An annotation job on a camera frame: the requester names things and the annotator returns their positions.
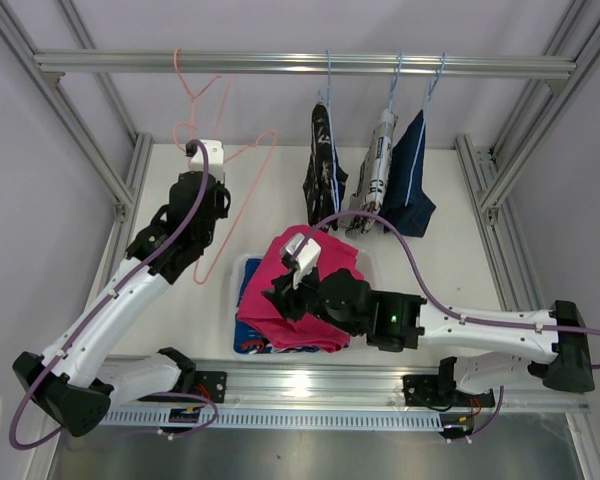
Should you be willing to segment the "pink hanger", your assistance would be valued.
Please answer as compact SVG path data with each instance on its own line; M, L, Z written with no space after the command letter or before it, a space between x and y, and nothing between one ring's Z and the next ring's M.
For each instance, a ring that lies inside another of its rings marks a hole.
M174 49L172 63L173 63L174 73L177 75L177 78L188 97L189 104L190 104L190 114L189 114L188 121L181 121L174 125L174 127L172 129L172 140L173 140L175 146L180 151L184 152L186 150L186 148L185 148L186 142L182 143L180 141L180 138L179 138L180 129L181 128L188 129L189 130L189 140L194 139L194 135L198 132L197 112L196 112L197 101L217 82L219 82L220 80L225 80L226 85L224 87L220 106L218 108L216 120L215 120L213 129L212 129L213 137L217 137L219 135L223 117L224 117L224 112L226 109L226 104L227 104L228 97L229 97L231 87L233 84L233 77L232 76L225 77L222 75L214 75L198 92L194 92L191 89L188 81L185 79L182 70L180 69L181 52L182 52L181 48Z
M235 158L239 157L240 155L242 155L243 153L245 153L246 151L253 149L253 148L259 148L260 144L262 143L263 140L265 140L267 137L271 138L271 144L269 145L269 149L266 153L266 156L262 162L262 164L260 165L256 176L254 178L254 181L251 185L251 187L249 188L246 196L244 197L244 200L238 210L238 212L235 214L235 216L233 217L233 221L231 223L231 226L228 230L228 232L226 233L226 236L224 237L224 240L222 241L220 247L218 248L213 260L211 261L210 265L208 266L208 269L206 271L206 273L204 274L204 276L202 278L198 277L199 274L199 266L200 263L198 261L196 261L194 263L194 269L193 269L193 281L197 284L197 285L204 285L210 278L210 276L212 275L218 261L220 260L221 255L223 254L227 244L229 243L236 227L238 226L247 206L249 205L249 202L251 200L251 197L253 196L256 188L258 187L258 184L263 176L263 173L274 153L274 149L276 148L276 144L277 144L277 135L276 132L272 129L266 130L264 131L254 142L244 145L243 147L241 147L238 150L235 150L234 152L232 152L229 156L225 156L223 159L223 166L226 167L232 160L234 160Z

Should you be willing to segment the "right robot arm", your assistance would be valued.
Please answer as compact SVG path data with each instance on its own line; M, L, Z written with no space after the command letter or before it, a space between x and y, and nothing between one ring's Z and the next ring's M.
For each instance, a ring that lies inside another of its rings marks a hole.
M595 388L588 340L570 302L529 312L457 311L418 295L375 290L344 268L326 277L316 270L305 276L289 271L262 295L286 321L311 315L383 352L473 350L439 363L435 391L447 404L527 376L559 392Z

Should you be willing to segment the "blue white patterned trousers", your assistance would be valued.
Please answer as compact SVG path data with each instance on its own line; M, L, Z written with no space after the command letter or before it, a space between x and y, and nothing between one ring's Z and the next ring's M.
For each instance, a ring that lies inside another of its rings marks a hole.
M284 274L281 261L249 257L238 282L233 349L238 354L336 353L350 344L350 336L311 314L298 321L282 318L262 295Z

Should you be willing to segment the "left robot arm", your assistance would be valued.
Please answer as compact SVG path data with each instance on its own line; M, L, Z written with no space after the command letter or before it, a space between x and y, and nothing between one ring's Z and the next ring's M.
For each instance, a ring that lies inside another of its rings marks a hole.
M117 369L106 370L103 363L140 314L202 256L230 204L229 191L212 175L181 174L168 203L136 235L93 304L42 353L15 359L25 399L80 437L118 405L183 401L195 393L196 365L173 347Z

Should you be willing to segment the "white plastic basket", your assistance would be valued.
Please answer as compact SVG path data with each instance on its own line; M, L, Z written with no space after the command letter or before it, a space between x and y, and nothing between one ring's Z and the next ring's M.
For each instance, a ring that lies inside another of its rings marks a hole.
M242 255L230 282L229 313L233 320L233 350L243 357L257 355L337 354L366 344L366 331L342 329L328 322L318 298L318 282L332 273L376 286L376 268L363 250L354 260L320 259L297 288L287 286L293 274L272 251Z

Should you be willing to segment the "black white patterned trousers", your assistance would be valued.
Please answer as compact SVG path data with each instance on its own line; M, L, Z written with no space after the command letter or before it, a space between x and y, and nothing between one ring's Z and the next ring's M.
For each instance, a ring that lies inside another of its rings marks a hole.
M310 155L302 185L310 226L341 210L347 180L348 174L339 164L328 109L317 102L311 113Z

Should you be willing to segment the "pink trousers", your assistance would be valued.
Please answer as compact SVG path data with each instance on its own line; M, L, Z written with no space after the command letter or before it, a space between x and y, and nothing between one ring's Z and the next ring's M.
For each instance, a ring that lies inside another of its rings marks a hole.
M298 286L283 249L295 238L310 232L294 225L274 238L261 259L246 262L239 293L234 350L241 354L336 353L350 345L351 336L321 319L319 282L341 269L363 280L358 269L359 250L324 232L310 239L320 247L317 265Z

